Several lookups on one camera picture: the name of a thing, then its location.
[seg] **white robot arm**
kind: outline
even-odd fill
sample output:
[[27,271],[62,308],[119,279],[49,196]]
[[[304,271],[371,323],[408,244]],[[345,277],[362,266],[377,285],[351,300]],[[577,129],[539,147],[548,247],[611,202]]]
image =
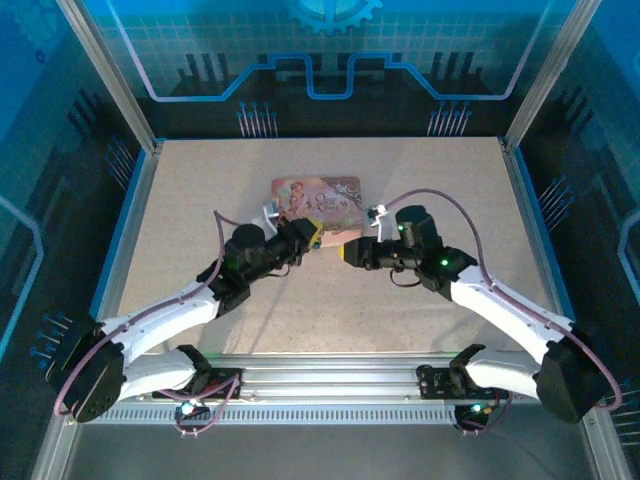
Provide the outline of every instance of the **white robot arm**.
[[[224,381],[225,374],[239,373],[237,369],[214,371],[190,345],[159,355],[143,354],[184,330],[237,308],[249,298],[250,284],[273,270],[300,265],[302,256],[318,241],[322,225],[299,219],[274,226],[270,219],[273,211],[265,208],[264,218],[239,225],[225,243],[218,270],[217,261],[213,262],[175,295],[97,325],[59,323],[64,336],[53,351],[47,350],[52,351],[52,358],[45,378],[64,395],[63,403],[75,420],[91,421],[118,400],[142,393],[175,390],[197,395]],[[86,366],[79,367],[85,361]]]
[[[116,401],[131,396],[160,390],[197,395],[212,382],[224,380],[212,377],[211,365],[191,346],[159,355],[143,353],[188,328],[233,310],[249,297],[249,285],[273,269],[300,264],[302,255],[318,240],[322,226],[304,219],[284,221],[274,228],[269,219],[271,209],[264,213],[264,219],[234,231],[225,244],[220,272],[211,284],[203,287],[216,262],[195,282],[167,299],[173,302],[154,304],[171,305],[144,316],[120,333],[115,342],[98,350],[73,379],[64,398],[78,422],[91,421]],[[380,206],[377,215],[370,218],[371,224],[379,228],[377,237],[362,237],[343,247],[342,257],[347,263],[367,270],[411,269],[422,286],[478,313],[530,354],[523,363],[521,356],[513,353],[471,345],[450,363],[451,390],[456,395],[464,398],[473,390],[486,388],[516,392],[537,398],[551,413],[571,423],[579,421],[602,398],[606,381],[598,368],[562,333],[515,307],[496,293],[496,287],[534,315],[582,336],[568,318],[539,307],[491,276],[489,285],[475,259],[443,246],[433,219],[423,207],[406,207],[396,214],[400,240],[391,239],[392,227],[386,214]],[[197,294],[188,295],[196,289]],[[108,319],[98,328],[68,326],[47,369],[47,381],[60,392],[80,359],[100,339],[136,315]]]
[[417,285],[476,312],[530,354],[523,363],[510,352],[483,345],[468,347],[450,364],[453,390],[460,396],[480,388],[508,390],[538,399],[570,423],[578,422],[603,397],[607,382],[600,369],[574,342],[548,326],[553,322],[585,342],[570,319],[541,308],[490,274],[484,275],[474,258],[444,246],[424,207],[409,206],[397,212],[400,240],[392,240],[393,227],[383,205],[368,213],[371,226],[378,227],[377,236],[345,244],[341,255],[347,263],[367,270],[413,270]]

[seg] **cable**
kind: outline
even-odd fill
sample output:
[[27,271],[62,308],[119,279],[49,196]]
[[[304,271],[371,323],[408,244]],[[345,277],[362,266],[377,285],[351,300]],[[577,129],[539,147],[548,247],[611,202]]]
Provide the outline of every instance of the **cable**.
[[391,279],[391,283],[393,283],[396,287],[412,288],[412,287],[417,287],[418,285],[420,285],[420,280],[418,280],[417,282],[413,282],[413,283],[396,283],[396,281],[393,278],[394,272],[395,272],[395,270],[393,270],[393,269],[389,270],[389,278]]
[[278,275],[277,273],[267,273],[267,277],[284,278],[291,273],[291,265],[287,265],[287,271]]
[[233,396],[234,390],[238,386],[238,383],[239,383],[238,375],[234,375],[229,380],[221,384],[220,389],[224,388],[223,385],[224,386],[228,385],[229,382],[233,382],[231,385],[231,388],[229,389],[229,393],[227,393],[227,396],[225,397],[224,401],[218,408],[218,411],[216,412],[216,414],[212,415],[211,420],[209,420],[206,425],[202,427],[193,427],[191,431],[189,431],[180,424],[181,421],[184,421],[186,418],[188,418],[188,415],[183,415],[182,417],[178,418],[178,420],[176,420],[175,428],[182,434],[182,436],[185,436],[185,435],[197,436],[200,433],[206,432],[211,427],[213,427],[216,423],[218,423],[218,420],[220,420],[220,417],[222,417],[222,414],[224,413],[225,409],[227,408],[227,405],[229,404],[229,401],[231,400],[231,397]]
[[242,225],[242,223],[236,222],[235,220],[229,220],[227,217],[224,217],[219,213],[218,213],[218,216],[220,217],[220,220],[222,220],[224,223],[228,223],[229,225],[232,225],[234,227],[239,227],[240,225]]
[[504,300],[505,302],[510,304],[512,307],[520,310],[523,313],[526,313],[526,314],[530,315],[531,317],[533,317],[536,320],[538,320],[539,322],[541,322],[544,326],[546,326],[546,327],[548,327],[548,328],[550,328],[552,330],[555,330],[556,332],[564,335],[569,340],[571,340],[573,343],[575,343],[578,347],[580,347],[580,349],[584,352],[584,354],[587,357],[589,357],[589,359],[594,363],[594,365],[596,367],[598,367],[600,372],[602,372],[602,374],[605,376],[605,378],[607,379],[607,381],[611,385],[611,389],[613,390],[613,393],[614,393],[614,396],[615,396],[615,400],[613,401],[613,403],[611,405],[595,405],[594,408],[601,408],[601,409],[607,410],[607,411],[617,410],[620,407],[620,405],[622,404],[622,391],[620,390],[620,385],[618,385],[618,382],[616,381],[616,379],[613,376],[613,374],[609,371],[609,369],[606,367],[606,365],[598,358],[598,356],[589,347],[587,347],[587,345],[585,345],[582,340],[580,340],[578,337],[576,337],[569,330],[567,330],[566,328],[564,328],[561,325],[558,325],[553,320],[543,317],[538,312],[532,310],[531,308],[527,307],[526,305],[524,305],[523,303],[519,302],[515,298],[511,297],[506,292],[502,291],[500,289],[500,287],[498,287],[497,285],[494,284],[493,280],[491,279],[491,277],[489,275],[489,272],[487,271],[486,265],[485,265],[484,251],[482,249],[482,242],[480,240],[480,234],[478,233],[478,229],[476,228],[475,224],[473,223],[473,220],[471,220],[471,217],[469,216],[469,214],[462,207],[462,205],[460,205],[460,203],[458,203],[457,200],[455,200],[450,195],[447,195],[446,193],[441,192],[439,190],[434,190],[434,189],[431,189],[431,188],[418,188],[418,189],[415,189],[415,190],[411,190],[411,191],[409,191],[409,192],[407,192],[407,193],[405,193],[403,195],[400,195],[395,200],[392,200],[391,202],[386,204],[385,208],[387,210],[389,210],[391,207],[393,207],[398,202],[401,202],[402,200],[404,200],[404,199],[406,199],[406,198],[408,198],[408,197],[410,197],[412,195],[416,195],[418,193],[430,193],[430,194],[442,197],[445,200],[448,200],[450,203],[452,203],[460,211],[462,216],[465,218],[465,220],[469,224],[469,227],[471,228],[471,231],[473,232],[473,237],[474,237],[474,239],[476,241],[476,247],[478,249],[478,264],[480,265],[480,272],[482,273],[482,278],[484,279],[486,284],[489,286],[489,290],[495,292],[498,295],[498,297],[500,297],[502,300]]
[[[478,432],[477,435],[479,435],[480,433],[486,432],[486,428],[484,425],[482,425],[481,423],[478,422],[474,422],[471,420],[465,420],[464,423],[466,423],[467,425],[471,426],[471,427],[475,427],[476,430],[474,430],[475,432]],[[509,443],[514,444],[516,447],[518,447],[520,450],[522,450],[524,453],[526,453],[527,455],[529,455],[529,457],[538,464],[538,466],[544,470],[544,472],[549,476],[549,478],[552,478],[554,480],[560,480],[560,477],[558,475],[556,475],[553,471],[551,471],[551,469],[549,469],[549,467],[547,467],[544,462],[540,459],[540,457],[538,457],[536,454],[534,454],[533,452],[531,452],[527,447],[525,447],[524,445],[522,445],[518,440],[516,440],[513,436],[511,435],[507,435],[506,433],[502,433],[499,431],[494,431],[493,432],[495,435],[498,435],[506,440],[509,441]]]
[[500,411],[500,414],[498,415],[498,418],[496,418],[495,421],[493,423],[491,423],[490,425],[486,425],[486,426],[483,425],[481,433],[490,432],[491,430],[496,428],[498,425],[500,425],[502,423],[502,421],[504,420],[504,416],[506,415],[507,411],[511,407],[511,403],[512,402],[513,402],[513,393],[509,392],[509,396],[507,397],[507,401],[504,402],[504,407],[502,407],[502,410]]
[[225,380],[221,384],[214,385],[211,388],[209,388],[207,390],[203,390],[202,392],[200,392],[200,393],[198,393],[196,395],[181,395],[179,393],[175,393],[172,390],[159,390],[159,393],[162,393],[163,395],[166,395],[167,397],[172,398],[173,400],[182,400],[182,401],[185,401],[185,402],[189,401],[189,400],[200,400],[201,398],[208,397],[209,395],[214,395],[214,394],[218,393],[220,390],[224,390],[224,387],[229,385],[232,382],[232,380],[233,380],[233,377],[228,378],[227,380]]
[[220,253],[218,254],[218,260],[216,262],[216,266],[213,269],[213,272],[211,273],[209,278],[207,278],[207,280],[203,284],[199,285],[198,287],[194,288],[191,292],[188,292],[183,296],[178,296],[169,300],[165,300],[164,302],[161,302],[158,305],[154,305],[153,307],[143,310],[142,312],[135,315],[131,320],[123,323],[122,325],[118,326],[118,328],[113,330],[111,333],[105,335],[98,343],[96,343],[84,355],[84,357],[82,357],[82,359],[77,363],[77,365],[74,367],[74,369],[71,371],[71,373],[67,377],[67,380],[62,385],[62,388],[60,389],[60,392],[56,397],[55,404],[53,405],[53,413],[55,415],[57,416],[62,415],[61,407],[64,402],[64,398],[66,397],[67,393],[69,393],[69,389],[71,388],[71,385],[73,385],[73,382],[75,382],[75,380],[78,378],[78,375],[80,374],[82,369],[91,361],[91,359],[103,346],[105,346],[108,342],[110,342],[114,337],[116,337],[120,333],[126,332],[129,328],[133,327],[136,323],[138,323],[140,320],[147,317],[148,315],[151,315],[159,310],[162,310],[163,308],[170,307],[171,305],[175,305],[176,303],[182,303],[185,300],[189,300],[193,298],[202,290],[207,288],[209,284],[211,284],[211,282],[213,282],[213,280],[218,276],[218,272],[222,267],[222,260],[224,258],[224,234],[222,231],[223,219],[222,219],[222,215],[220,215],[217,210],[214,210],[213,215],[215,217],[216,225],[218,228],[218,241],[220,242]]

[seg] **beige work surface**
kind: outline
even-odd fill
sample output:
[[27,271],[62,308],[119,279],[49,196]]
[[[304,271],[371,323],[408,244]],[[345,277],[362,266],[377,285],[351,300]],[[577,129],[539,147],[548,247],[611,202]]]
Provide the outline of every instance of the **beige work surface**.
[[[120,313],[171,295],[217,257],[212,211],[247,221],[283,176],[355,175],[365,205],[430,187],[455,197],[475,220],[489,270],[549,305],[495,138],[254,139],[164,144],[129,270]],[[419,195],[445,244],[475,256],[469,227],[444,200]],[[400,280],[413,281],[405,273]],[[174,337],[202,352],[440,352],[474,342],[520,350],[473,312],[423,288],[393,286],[387,271],[312,251],[283,279],[251,286],[236,311]]]

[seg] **white clip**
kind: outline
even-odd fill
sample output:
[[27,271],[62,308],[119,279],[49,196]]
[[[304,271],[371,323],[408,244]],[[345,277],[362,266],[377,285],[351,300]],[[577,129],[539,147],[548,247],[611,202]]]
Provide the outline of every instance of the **white clip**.
[[373,216],[373,221],[370,223],[372,227],[378,227],[378,243],[382,243],[383,240],[393,239],[393,226],[391,225],[391,219],[385,218],[389,215],[389,211],[384,205],[377,205],[369,209]]

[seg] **gear logo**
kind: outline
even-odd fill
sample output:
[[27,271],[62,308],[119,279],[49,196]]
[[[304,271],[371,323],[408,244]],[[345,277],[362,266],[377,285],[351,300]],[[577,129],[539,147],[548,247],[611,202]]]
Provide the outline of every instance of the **gear logo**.
[[55,0],[0,0],[0,12],[9,12],[25,37],[41,51],[58,30]]
[[359,28],[363,19],[371,20],[380,0],[285,0],[285,9],[301,27],[311,27],[313,33],[335,31],[347,33],[349,27]]

